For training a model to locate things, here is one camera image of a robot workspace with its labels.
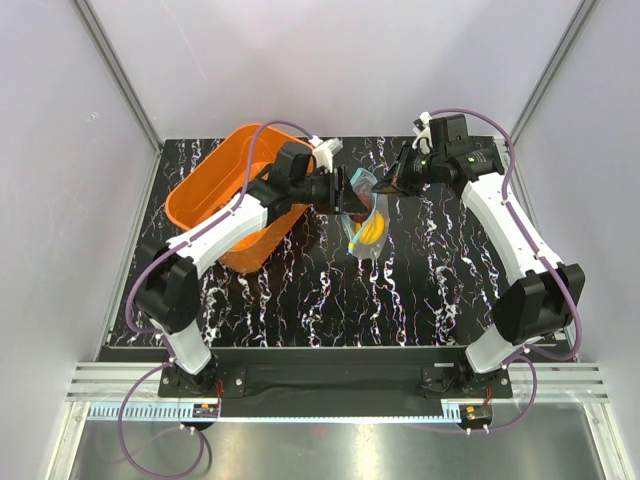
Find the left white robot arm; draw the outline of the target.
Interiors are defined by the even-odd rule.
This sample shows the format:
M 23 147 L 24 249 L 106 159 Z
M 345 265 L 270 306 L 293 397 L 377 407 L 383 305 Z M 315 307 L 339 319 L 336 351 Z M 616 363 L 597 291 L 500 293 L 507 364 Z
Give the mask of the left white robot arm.
M 312 205 L 326 215 L 363 216 L 372 210 L 372 202 L 358 196 L 343 167 L 286 175 L 270 164 L 210 218 L 146 250 L 150 262 L 127 300 L 127 317 L 134 308 L 146 315 L 169 352 L 169 363 L 181 371 L 181 384 L 193 395 L 208 394 L 216 382 L 215 361 L 197 325 L 201 278 L 237 243 L 297 205 Z

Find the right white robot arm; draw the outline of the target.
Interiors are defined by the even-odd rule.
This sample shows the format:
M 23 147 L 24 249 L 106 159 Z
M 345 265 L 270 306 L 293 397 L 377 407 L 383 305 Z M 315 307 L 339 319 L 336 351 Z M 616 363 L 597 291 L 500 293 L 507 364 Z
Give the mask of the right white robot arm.
M 480 395 L 499 382 L 499 375 L 520 353 L 533 351 L 553 361 L 577 354 L 539 346 L 539 341 L 576 326 L 577 303 L 585 274 L 568 265 L 544 242 L 522 210 L 506 179 L 501 150 L 494 138 L 473 136 L 442 144 L 430 153 L 411 145 L 400 153 L 384 177 L 372 188 L 379 195 L 418 197 L 426 185 L 452 189 L 481 223 L 503 265 L 508 289 L 491 308 L 491 326 L 470 343 L 443 390 L 464 396 Z

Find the orange plastic basket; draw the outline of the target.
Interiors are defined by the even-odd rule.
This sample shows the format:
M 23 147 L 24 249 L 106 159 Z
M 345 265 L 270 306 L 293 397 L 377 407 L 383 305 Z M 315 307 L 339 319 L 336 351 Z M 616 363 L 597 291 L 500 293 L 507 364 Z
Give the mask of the orange plastic basket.
M 169 220 L 181 230 L 171 238 L 172 247 L 191 237 L 190 231 L 223 209 L 240 192 L 256 124 L 238 128 L 175 187 L 165 201 Z M 294 205 L 283 217 L 240 240 L 219 261 L 240 272 L 259 270 L 303 213 L 306 205 Z

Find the dark red plum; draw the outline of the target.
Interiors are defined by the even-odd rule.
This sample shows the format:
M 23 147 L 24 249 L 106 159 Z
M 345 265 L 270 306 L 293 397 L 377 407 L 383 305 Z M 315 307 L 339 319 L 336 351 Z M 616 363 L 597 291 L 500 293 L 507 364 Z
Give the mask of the dark red plum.
M 370 197 L 361 200 L 364 210 L 357 214 L 350 214 L 349 219 L 355 223 L 364 223 L 367 221 L 373 211 L 373 201 Z

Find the yellow lemon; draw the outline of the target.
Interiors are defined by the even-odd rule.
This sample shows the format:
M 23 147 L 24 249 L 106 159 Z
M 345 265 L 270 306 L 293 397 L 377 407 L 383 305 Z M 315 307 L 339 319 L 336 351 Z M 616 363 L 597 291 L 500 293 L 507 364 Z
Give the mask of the yellow lemon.
M 381 213 L 375 211 L 364 223 L 356 223 L 356 242 L 363 245 L 373 245 L 380 240 L 385 233 L 385 218 Z

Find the clear zip top bag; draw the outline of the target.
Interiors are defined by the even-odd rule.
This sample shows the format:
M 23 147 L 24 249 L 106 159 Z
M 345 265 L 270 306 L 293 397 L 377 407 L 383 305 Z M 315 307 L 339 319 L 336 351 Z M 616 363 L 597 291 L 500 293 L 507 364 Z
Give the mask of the clear zip top bag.
M 373 173 L 364 168 L 357 169 L 351 177 L 351 185 L 358 198 L 368 207 L 368 213 L 341 217 L 348 238 L 348 253 L 359 260 L 377 260 L 388 238 L 388 198 L 373 192 L 376 182 Z

